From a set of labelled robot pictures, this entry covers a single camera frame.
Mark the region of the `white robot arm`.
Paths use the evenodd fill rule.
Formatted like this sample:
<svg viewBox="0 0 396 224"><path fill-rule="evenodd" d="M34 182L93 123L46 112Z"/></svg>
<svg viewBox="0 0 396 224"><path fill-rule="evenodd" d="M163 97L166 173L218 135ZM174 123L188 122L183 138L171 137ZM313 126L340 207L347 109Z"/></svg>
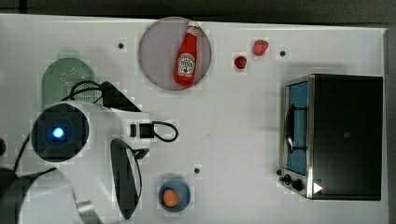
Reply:
<svg viewBox="0 0 396 224"><path fill-rule="evenodd" d="M101 224L128 220L142 182L137 161L154 137L150 114L109 82L99 105L72 99L47 107L35 120L30 143L37 158L71 184L84 219Z"/></svg>

